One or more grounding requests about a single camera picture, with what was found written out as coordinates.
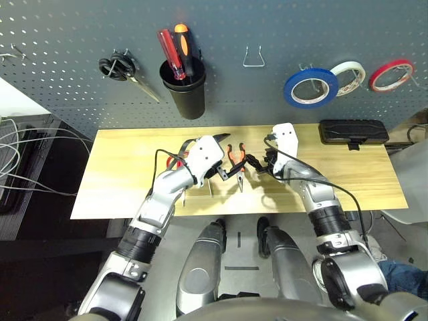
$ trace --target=pegboard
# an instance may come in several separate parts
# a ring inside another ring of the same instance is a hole
[[[207,69],[205,114],[179,116],[158,69],[165,60],[156,31],[186,23]],[[27,55],[7,58],[0,76],[89,137],[99,128],[149,128],[317,122],[373,118],[392,128],[428,106],[412,81],[393,92],[358,88],[313,110],[286,104],[285,81],[299,64],[330,69],[355,60],[368,77],[410,59],[428,86],[428,2],[389,1],[88,1],[12,0],[0,7],[0,53],[11,43]],[[257,63],[258,46],[264,68]],[[128,48],[156,103],[130,82],[102,79],[98,59]],[[367,88],[368,77],[364,81]]]

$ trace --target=tape roll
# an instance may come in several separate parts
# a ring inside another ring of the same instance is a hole
[[[348,72],[355,71],[356,77],[349,84],[340,87],[337,96],[343,96],[356,90],[366,78],[366,71],[359,62],[343,62],[330,70],[335,76]]]
[[[296,87],[302,82],[310,80],[318,80],[321,82],[323,87],[323,93],[321,96],[314,99],[302,99],[294,94]],[[312,109],[321,107],[336,97],[339,90],[339,83],[337,77],[330,71],[321,68],[310,68],[302,70],[297,74],[294,74],[288,78],[284,85],[284,98],[288,104],[303,109]]]
[[[389,84],[387,86],[382,86],[382,87],[376,86],[376,81],[380,77],[382,77],[383,74],[397,67],[410,69],[411,72],[410,73],[406,72],[406,74],[404,74],[400,79],[398,79],[396,82],[393,82],[392,84]],[[415,68],[413,67],[413,64],[411,63],[410,60],[397,59],[387,63],[386,65],[383,65],[377,71],[375,71],[374,74],[370,77],[369,84],[372,90],[375,92],[389,92],[391,90],[394,90],[398,86],[404,84],[407,80],[409,80],[410,75],[413,74],[414,71],[415,71]]]

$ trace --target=white wall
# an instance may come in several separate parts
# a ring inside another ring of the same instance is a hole
[[[0,116],[40,114],[49,114],[49,112],[4,79],[0,78]]]

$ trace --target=wooden board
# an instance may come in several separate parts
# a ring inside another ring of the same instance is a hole
[[[362,209],[407,208],[384,146],[363,145],[360,151],[349,151],[346,145],[322,144],[317,124],[297,124],[294,128],[299,139],[298,157],[330,182],[354,193]],[[263,138],[272,132],[272,126],[99,130],[72,219],[134,217],[150,187],[157,148],[178,152],[186,139],[224,132],[231,134],[221,142],[224,151],[228,144],[238,151],[239,143],[244,142],[247,153],[262,162],[266,147]],[[165,169],[166,159],[159,153],[158,174]],[[227,155],[223,162],[229,170]],[[246,168],[243,193],[235,177],[223,182],[216,175],[211,179],[213,197],[206,183],[200,189],[193,187],[186,192],[185,207],[180,201],[176,203],[175,215],[304,212],[299,196],[284,184],[266,174],[258,175],[250,166]],[[345,211],[356,209],[349,196],[336,193]]]

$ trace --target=black cup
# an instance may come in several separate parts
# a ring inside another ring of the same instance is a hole
[[[205,111],[205,67],[202,61],[195,57],[193,69],[194,75],[183,80],[174,78],[166,60],[159,70],[163,84],[169,89],[180,115],[186,119],[199,118]]]

